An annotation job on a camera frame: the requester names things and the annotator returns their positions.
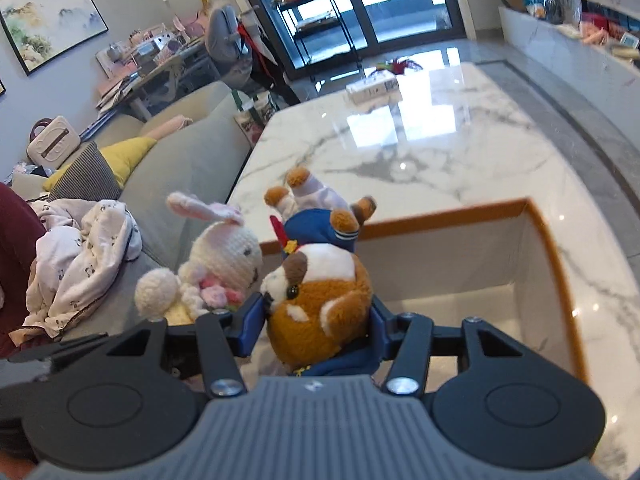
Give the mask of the white flat box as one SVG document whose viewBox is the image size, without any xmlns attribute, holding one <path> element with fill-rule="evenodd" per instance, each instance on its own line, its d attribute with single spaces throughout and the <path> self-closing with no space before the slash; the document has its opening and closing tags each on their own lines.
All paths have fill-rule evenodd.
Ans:
<svg viewBox="0 0 640 480">
<path fill-rule="evenodd" d="M 363 104 L 397 92 L 399 82 L 395 77 L 367 78 L 349 84 L 345 90 L 354 104 Z"/>
</svg>

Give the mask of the landscape painting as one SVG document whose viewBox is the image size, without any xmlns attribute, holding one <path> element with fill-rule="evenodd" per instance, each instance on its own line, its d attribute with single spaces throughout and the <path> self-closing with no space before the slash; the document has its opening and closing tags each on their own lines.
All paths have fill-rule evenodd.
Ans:
<svg viewBox="0 0 640 480">
<path fill-rule="evenodd" d="M 108 31 L 93 0 L 1 0 L 1 25 L 27 75 Z"/>
</svg>

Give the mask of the cream handbag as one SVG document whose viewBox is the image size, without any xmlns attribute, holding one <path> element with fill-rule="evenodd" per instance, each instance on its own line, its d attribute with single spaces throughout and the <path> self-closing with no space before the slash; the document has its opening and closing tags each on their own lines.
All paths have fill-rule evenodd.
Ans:
<svg viewBox="0 0 640 480">
<path fill-rule="evenodd" d="M 58 169 L 80 144 L 79 134 L 65 117 L 42 118 L 30 130 L 26 156 L 36 166 Z"/>
</svg>

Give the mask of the white crochet bunny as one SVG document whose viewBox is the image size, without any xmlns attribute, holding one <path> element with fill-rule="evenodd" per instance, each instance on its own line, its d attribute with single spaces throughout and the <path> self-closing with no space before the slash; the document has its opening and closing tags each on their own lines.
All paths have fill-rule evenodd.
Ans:
<svg viewBox="0 0 640 480">
<path fill-rule="evenodd" d="M 238 208 L 206 204 L 180 192 L 168 195 L 175 214 L 207 221 L 189 257 L 174 272 L 146 272 L 137 282 L 134 305 L 142 318 L 188 325 L 203 314 L 234 311 L 242 306 L 262 270 L 262 250 Z"/>
</svg>

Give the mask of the grey office chair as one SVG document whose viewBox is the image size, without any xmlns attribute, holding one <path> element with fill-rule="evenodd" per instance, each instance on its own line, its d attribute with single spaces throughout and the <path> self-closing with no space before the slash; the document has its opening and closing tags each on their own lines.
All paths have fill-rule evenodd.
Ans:
<svg viewBox="0 0 640 480">
<path fill-rule="evenodd" d="M 232 90 L 243 90 L 250 81 L 253 55 L 244 44 L 230 3 L 216 2 L 209 10 L 205 47 L 220 79 Z"/>
</svg>

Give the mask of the brown hamster plush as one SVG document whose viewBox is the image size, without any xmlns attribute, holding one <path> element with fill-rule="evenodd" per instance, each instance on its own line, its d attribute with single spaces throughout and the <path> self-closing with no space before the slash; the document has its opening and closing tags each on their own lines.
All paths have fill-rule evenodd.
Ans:
<svg viewBox="0 0 640 480">
<path fill-rule="evenodd" d="M 355 252 L 373 197 L 347 203 L 307 168 L 295 167 L 265 203 L 283 261 L 260 284 L 267 335 L 286 371 L 297 376 L 372 373 L 380 362 L 367 335 L 373 289 Z"/>
</svg>

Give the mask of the floral white blanket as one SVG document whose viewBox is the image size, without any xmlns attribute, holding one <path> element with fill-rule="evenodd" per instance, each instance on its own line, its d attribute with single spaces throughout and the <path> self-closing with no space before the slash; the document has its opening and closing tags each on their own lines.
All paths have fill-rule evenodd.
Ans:
<svg viewBox="0 0 640 480">
<path fill-rule="evenodd" d="M 93 314 L 120 269 L 142 252 L 142 236 L 119 200 L 34 200 L 44 227 L 26 290 L 27 315 L 9 333 L 14 346 L 55 340 Z"/>
</svg>

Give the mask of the black shelf cart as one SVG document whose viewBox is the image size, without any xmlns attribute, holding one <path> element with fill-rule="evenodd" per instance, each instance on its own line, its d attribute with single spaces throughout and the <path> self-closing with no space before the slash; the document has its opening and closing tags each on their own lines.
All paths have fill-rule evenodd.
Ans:
<svg viewBox="0 0 640 480">
<path fill-rule="evenodd" d="M 346 54 L 360 62 L 354 38 L 335 0 L 272 0 L 304 67 Z"/>
</svg>

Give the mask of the yellow cushion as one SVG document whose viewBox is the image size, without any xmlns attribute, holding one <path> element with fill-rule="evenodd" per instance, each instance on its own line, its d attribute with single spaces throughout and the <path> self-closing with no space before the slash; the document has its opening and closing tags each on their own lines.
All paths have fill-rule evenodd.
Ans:
<svg viewBox="0 0 640 480">
<path fill-rule="evenodd" d="M 46 192 L 51 192 L 58 181 L 65 176 L 66 172 L 72 168 L 76 162 L 86 162 L 89 167 L 98 166 L 96 153 L 99 153 L 104 162 L 110 168 L 115 181 L 122 190 L 125 187 L 131 174 L 145 158 L 146 154 L 154 148 L 157 140 L 148 136 L 136 136 L 122 142 L 118 142 L 105 148 L 90 148 L 86 146 L 80 154 L 72 161 L 56 170 L 51 177 L 44 181 L 42 188 Z"/>
</svg>

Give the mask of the white tv console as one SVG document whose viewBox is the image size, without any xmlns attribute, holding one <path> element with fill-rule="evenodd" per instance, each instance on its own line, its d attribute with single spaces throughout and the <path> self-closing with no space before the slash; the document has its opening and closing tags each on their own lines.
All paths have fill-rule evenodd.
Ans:
<svg viewBox="0 0 640 480">
<path fill-rule="evenodd" d="M 508 44 L 538 62 L 583 96 L 639 145 L 639 70 L 600 47 L 562 34 L 558 26 L 532 16 L 499 9 Z"/>
</svg>

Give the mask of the grey sofa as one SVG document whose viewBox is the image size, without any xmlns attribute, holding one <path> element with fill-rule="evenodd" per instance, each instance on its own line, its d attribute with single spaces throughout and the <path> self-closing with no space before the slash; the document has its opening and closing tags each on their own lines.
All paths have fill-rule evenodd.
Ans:
<svg viewBox="0 0 640 480">
<path fill-rule="evenodd" d="M 105 148 L 143 136 L 178 115 L 193 120 L 159 140 L 130 174 L 119 200 L 137 221 L 142 253 L 124 265 L 93 314 L 70 330 L 65 340 L 116 335 L 135 326 L 140 322 L 134 306 L 138 279 L 156 268 L 177 270 L 188 258 L 206 223 L 177 216 L 166 206 L 166 197 L 179 191 L 205 203 L 228 200 L 250 154 L 250 142 L 233 119 L 235 111 L 231 90 L 216 81 L 172 103 L 149 122 L 120 114 L 94 137 L 96 145 Z"/>
</svg>

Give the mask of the cluttered desk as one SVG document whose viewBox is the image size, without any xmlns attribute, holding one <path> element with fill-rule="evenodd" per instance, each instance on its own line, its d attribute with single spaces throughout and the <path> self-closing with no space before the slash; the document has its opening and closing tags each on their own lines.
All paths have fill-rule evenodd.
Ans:
<svg viewBox="0 0 640 480">
<path fill-rule="evenodd" d="M 166 32 L 128 54 L 125 73 L 108 84 L 96 103 L 99 118 L 126 108 L 148 122 L 154 112 L 219 78 L 203 36 L 184 41 Z"/>
</svg>

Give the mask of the grey striped cushion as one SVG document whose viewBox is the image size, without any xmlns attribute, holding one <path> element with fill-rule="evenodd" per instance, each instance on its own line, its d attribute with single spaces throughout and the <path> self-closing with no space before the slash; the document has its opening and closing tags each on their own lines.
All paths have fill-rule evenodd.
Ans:
<svg viewBox="0 0 640 480">
<path fill-rule="evenodd" d="M 88 143 L 64 170 L 55 174 L 48 200 L 117 200 L 122 190 L 94 142 Z"/>
</svg>

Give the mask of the person in purple robe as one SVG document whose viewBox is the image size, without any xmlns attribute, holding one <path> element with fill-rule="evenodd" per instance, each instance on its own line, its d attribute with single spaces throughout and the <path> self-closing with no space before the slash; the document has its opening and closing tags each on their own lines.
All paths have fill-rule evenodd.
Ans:
<svg viewBox="0 0 640 480">
<path fill-rule="evenodd" d="M 1 263 L 1 357 L 17 352 L 10 333 L 28 315 L 26 290 L 36 241 L 46 232 L 38 216 L 7 185 L 1 185 L 0 263 Z"/>
</svg>

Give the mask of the orange cardboard storage box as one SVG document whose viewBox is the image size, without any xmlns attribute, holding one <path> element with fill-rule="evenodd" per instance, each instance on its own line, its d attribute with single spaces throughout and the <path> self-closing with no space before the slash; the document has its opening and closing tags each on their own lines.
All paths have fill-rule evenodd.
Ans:
<svg viewBox="0 0 640 480">
<path fill-rule="evenodd" d="M 575 377 L 587 377 L 570 319 L 570 288 L 530 200 L 383 221 L 347 240 L 320 208 L 273 227 L 285 252 L 311 243 L 354 252 L 390 313 L 422 314 L 445 326 L 478 316 Z"/>
</svg>

